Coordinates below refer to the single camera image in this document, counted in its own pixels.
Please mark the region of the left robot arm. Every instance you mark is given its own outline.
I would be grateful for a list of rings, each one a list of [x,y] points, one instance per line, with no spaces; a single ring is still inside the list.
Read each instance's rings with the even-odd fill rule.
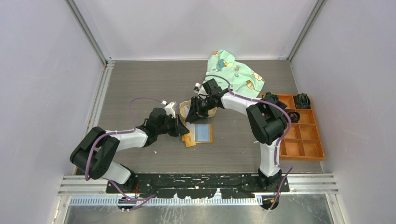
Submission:
[[[114,162],[115,154],[134,147],[148,147],[162,134],[179,137],[188,133],[188,128],[178,115],[168,114],[163,108],[154,108],[142,125],[131,130],[92,128],[71,153],[70,162],[82,170],[88,179],[106,179],[129,193],[137,185],[135,173]]]

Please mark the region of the orange leather card holder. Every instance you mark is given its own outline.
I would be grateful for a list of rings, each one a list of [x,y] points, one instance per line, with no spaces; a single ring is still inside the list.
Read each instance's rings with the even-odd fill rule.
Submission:
[[[184,125],[189,130],[188,134],[182,136],[182,141],[185,143],[186,147],[213,142],[212,124],[192,124],[184,122]]]

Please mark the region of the credit card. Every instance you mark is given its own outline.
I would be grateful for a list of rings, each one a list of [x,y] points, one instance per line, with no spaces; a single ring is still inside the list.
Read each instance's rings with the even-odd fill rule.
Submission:
[[[188,113],[189,113],[189,110],[190,110],[190,105],[186,105],[185,107],[184,107],[184,111],[185,111],[185,113],[186,113],[186,115],[188,115]]]

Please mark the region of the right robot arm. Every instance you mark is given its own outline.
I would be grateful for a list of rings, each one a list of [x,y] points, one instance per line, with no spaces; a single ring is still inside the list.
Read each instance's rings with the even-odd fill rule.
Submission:
[[[272,191],[282,179],[279,147],[289,123],[285,111],[276,105],[271,96],[248,98],[230,88],[222,89],[215,76],[204,82],[202,87],[206,95],[204,98],[191,98],[186,122],[193,123],[208,118],[209,110],[213,108],[234,110],[246,115],[253,136],[260,143],[259,185],[264,191]]]

